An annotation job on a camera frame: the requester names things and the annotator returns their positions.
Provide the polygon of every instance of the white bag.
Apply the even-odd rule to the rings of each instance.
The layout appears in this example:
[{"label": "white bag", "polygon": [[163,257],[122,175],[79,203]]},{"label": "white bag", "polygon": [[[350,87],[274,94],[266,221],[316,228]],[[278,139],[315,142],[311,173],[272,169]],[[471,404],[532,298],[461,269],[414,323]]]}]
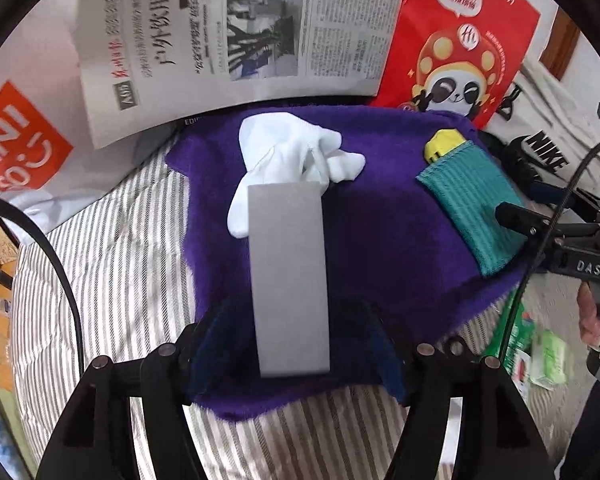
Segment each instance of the white bag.
[{"label": "white bag", "polygon": [[0,197],[45,233],[109,192],[173,131],[164,124],[93,148],[76,19],[77,0],[41,0],[0,48]]},{"label": "white bag", "polygon": [[[513,101],[511,118],[495,114],[485,131],[505,144],[519,144],[536,168],[568,181],[587,152],[600,142],[600,120],[587,114],[537,59],[525,57],[509,94],[515,86],[520,94]],[[596,193],[599,184],[600,155],[578,186]]]}]

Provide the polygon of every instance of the yellow cap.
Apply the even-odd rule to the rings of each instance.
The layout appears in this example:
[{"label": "yellow cap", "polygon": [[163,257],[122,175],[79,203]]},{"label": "yellow cap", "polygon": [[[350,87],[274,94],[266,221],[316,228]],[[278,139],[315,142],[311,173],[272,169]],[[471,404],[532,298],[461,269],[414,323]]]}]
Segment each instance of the yellow cap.
[{"label": "yellow cap", "polygon": [[466,142],[458,130],[438,130],[424,145],[424,158],[429,164]]}]

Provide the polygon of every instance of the red hat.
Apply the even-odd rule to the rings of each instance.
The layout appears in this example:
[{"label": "red hat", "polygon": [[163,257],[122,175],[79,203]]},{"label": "red hat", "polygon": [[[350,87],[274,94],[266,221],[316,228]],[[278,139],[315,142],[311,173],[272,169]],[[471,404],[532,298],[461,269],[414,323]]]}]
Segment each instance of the red hat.
[{"label": "red hat", "polygon": [[502,64],[496,47],[471,24],[434,32],[429,37],[418,57],[412,96],[428,89],[439,74],[449,70],[470,72],[475,77],[481,90],[480,104],[487,101],[494,85],[502,80]]}]

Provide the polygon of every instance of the purple fuzzy cloth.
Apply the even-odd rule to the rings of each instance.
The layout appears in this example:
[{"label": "purple fuzzy cloth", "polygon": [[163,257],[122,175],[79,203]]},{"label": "purple fuzzy cloth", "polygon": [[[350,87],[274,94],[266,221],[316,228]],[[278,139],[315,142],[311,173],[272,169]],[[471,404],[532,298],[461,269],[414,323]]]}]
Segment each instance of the purple fuzzy cloth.
[{"label": "purple fuzzy cloth", "polygon": [[[476,129],[465,118],[365,106],[252,109],[201,118],[184,131],[166,159],[189,178],[183,244],[194,271],[196,319],[227,298],[250,298],[248,240],[229,234],[226,216],[246,171],[238,144],[240,124],[271,111],[288,111],[336,130],[342,133],[343,150],[366,156],[355,181],[332,185],[322,197],[330,305],[366,300],[378,306],[385,324],[412,341],[435,342],[519,280],[516,265],[483,279],[451,220],[416,181],[426,167],[424,145],[439,129],[456,128],[479,144]],[[251,307],[249,301],[243,305]],[[332,327],[335,316],[331,311]],[[247,330],[253,331],[248,322]],[[195,400],[223,418],[243,420],[345,384],[379,383],[359,346],[346,330],[332,330],[331,372],[285,379],[261,378],[252,346],[239,366]]]}]

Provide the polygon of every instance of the finger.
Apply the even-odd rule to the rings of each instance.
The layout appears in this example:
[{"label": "finger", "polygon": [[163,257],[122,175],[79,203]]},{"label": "finger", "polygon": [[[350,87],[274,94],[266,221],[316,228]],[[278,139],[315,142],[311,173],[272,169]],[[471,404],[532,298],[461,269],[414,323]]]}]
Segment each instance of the finger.
[{"label": "finger", "polygon": [[600,346],[600,336],[593,335],[591,332],[589,332],[588,330],[585,330],[582,327],[580,327],[580,339],[582,339],[582,342],[585,345],[596,346],[596,347]]},{"label": "finger", "polygon": [[589,317],[580,320],[580,329],[591,332],[594,336],[600,335],[600,320],[597,317]]},{"label": "finger", "polygon": [[598,314],[596,301],[587,283],[582,282],[578,289],[578,309],[580,311],[580,320],[593,319]]}]

